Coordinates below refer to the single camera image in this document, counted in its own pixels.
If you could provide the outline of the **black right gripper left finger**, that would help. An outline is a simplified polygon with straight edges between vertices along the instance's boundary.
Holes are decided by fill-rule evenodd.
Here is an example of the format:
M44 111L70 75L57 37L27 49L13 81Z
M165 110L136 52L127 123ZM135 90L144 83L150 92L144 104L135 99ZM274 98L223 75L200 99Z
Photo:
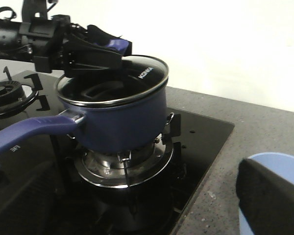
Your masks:
M0 188L0 235L42 235L56 200L57 169L46 161Z

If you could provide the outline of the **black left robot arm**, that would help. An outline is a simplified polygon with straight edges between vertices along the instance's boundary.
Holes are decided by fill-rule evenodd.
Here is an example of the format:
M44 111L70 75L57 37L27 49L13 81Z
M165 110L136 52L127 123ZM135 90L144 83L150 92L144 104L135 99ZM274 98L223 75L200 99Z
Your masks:
M31 62L37 72L61 70L66 77L120 69L132 42L95 25L72 23L69 15L48 17L46 0L25 0L22 21L11 7L0 7L0 59Z

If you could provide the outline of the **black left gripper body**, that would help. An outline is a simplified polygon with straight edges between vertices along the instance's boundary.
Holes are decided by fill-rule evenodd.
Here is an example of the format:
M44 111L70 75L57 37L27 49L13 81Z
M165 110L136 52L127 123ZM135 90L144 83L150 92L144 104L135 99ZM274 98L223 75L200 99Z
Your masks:
M71 18L54 15L52 18L29 17L19 28L22 43L31 47L28 59L38 72L51 73L63 69L63 40L69 31Z

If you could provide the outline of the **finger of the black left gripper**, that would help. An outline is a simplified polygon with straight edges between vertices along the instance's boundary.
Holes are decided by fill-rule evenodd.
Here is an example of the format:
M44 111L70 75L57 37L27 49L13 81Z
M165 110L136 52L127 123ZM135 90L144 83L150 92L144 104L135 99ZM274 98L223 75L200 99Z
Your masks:
M63 44L63 71L66 77L122 67L122 55L115 50L91 44L73 34L69 34L67 39Z
M132 42L108 34L95 25L87 26L88 41L92 44L115 49L122 56L132 55Z

